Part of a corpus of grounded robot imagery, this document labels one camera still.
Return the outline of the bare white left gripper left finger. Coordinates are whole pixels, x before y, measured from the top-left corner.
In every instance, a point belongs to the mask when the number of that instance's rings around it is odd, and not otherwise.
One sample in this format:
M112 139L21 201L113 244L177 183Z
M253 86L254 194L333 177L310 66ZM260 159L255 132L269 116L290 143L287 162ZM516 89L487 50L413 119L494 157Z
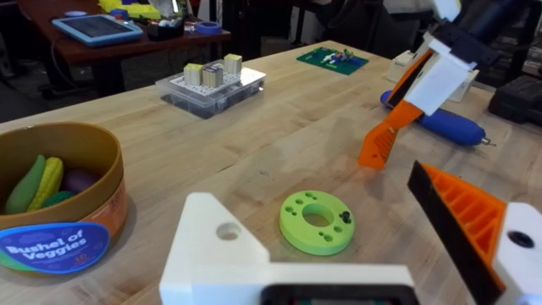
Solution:
M188 195L159 283L163 304L256 304L271 283L263 244L212 194Z

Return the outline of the finger of the white orange right gripper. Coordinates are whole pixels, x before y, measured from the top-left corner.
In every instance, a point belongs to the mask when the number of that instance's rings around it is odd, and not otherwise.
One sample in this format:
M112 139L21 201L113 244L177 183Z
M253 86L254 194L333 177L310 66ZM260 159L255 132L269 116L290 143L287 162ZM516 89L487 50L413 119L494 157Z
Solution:
M440 106L440 42L432 34L423 36L423 44L407 63L402 77L385 99L394 108L400 102L415 108Z
M444 43L425 42L390 94L389 100L397 104L365 135L357 162L382 169L399 130L422 114L433 114L463 83L470 70L471 65L452 55L451 48Z

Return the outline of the white orange left gripper right finger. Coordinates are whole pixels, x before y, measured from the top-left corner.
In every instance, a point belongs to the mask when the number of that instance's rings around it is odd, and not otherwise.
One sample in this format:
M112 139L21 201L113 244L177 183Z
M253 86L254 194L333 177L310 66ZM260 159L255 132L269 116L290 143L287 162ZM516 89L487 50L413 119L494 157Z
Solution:
M541 305L541 213L534 206L502 202L419 162L407 186L455 264L471 304Z

